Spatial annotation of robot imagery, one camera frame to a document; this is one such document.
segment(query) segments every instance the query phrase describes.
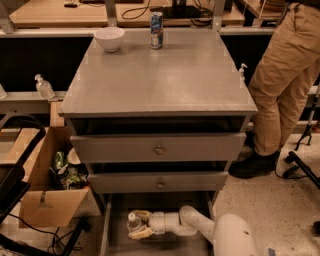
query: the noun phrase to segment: white bowl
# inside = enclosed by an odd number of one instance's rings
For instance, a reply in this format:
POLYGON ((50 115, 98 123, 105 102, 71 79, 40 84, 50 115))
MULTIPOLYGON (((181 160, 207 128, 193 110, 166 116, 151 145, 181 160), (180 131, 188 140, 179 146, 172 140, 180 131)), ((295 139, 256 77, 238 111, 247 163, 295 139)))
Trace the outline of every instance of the white bowl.
POLYGON ((125 30, 118 27, 100 28, 94 32, 94 38, 107 52, 115 52, 120 49, 124 40, 125 30))

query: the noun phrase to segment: white robotic arm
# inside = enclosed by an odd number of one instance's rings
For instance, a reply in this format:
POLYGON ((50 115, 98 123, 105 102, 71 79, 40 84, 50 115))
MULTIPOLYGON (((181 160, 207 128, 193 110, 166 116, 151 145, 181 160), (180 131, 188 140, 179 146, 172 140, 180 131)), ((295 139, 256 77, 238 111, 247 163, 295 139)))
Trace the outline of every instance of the white robotic arm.
POLYGON ((129 237, 132 239, 142 239, 165 232, 173 232, 177 236, 192 236, 199 231, 213 244, 215 256, 276 255, 274 250, 265 248, 259 243, 244 219, 234 214, 225 214, 214 222, 191 206, 181 207, 179 213, 147 211, 132 213, 141 220, 135 230, 129 228, 130 220, 128 220, 129 237))

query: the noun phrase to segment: black chair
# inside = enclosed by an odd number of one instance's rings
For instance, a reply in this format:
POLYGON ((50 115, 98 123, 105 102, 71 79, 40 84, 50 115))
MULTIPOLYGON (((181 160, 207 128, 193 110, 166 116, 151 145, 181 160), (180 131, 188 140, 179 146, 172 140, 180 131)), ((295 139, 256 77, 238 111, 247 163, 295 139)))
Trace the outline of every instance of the black chair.
MULTIPOLYGON (((17 112, 9 112, 4 116, 0 121, 0 131, 5 127, 35 128, 39 131, 16 163, 0 164, 0 224, 30 188, 29 183, 22 181, 25 175, 23 165, 35 146, 46 134, 45 128, 36 118, 32 115, 17 112)), ((71 253, 82 230, 89 230, 87 218, 84 216, 80 218, 80 221, 78 222, 61 255, 66 256, 71 253)), ((56 255, 31 246, 16 243, 2 234, 0 234, 0 246, 4 249, 15 252, 17 255, 56 255)))

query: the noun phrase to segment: person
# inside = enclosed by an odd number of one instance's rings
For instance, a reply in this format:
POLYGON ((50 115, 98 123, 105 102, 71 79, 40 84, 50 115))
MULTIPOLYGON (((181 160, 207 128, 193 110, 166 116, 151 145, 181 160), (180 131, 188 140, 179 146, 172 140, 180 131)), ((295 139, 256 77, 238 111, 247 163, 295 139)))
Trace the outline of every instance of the person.
POLYGON ((252 178, 276 168, 281 148, 305 107, 320 72, 320 0, 294 0, 275 29, 248 85, 257 106, 254 152, 229 173, 252 178))

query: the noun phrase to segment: soap dispenser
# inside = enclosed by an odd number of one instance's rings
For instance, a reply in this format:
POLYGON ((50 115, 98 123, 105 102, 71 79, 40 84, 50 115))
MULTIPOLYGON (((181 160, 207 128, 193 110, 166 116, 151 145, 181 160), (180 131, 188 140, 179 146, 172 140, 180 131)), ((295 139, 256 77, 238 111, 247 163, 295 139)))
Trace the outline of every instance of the soap dispenser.
POLYGON ((55 96, 51 84, 44 80, 40 74, 37 74, 34 79, 38 81, 36 88, 42 98, 51 99, 55 96))

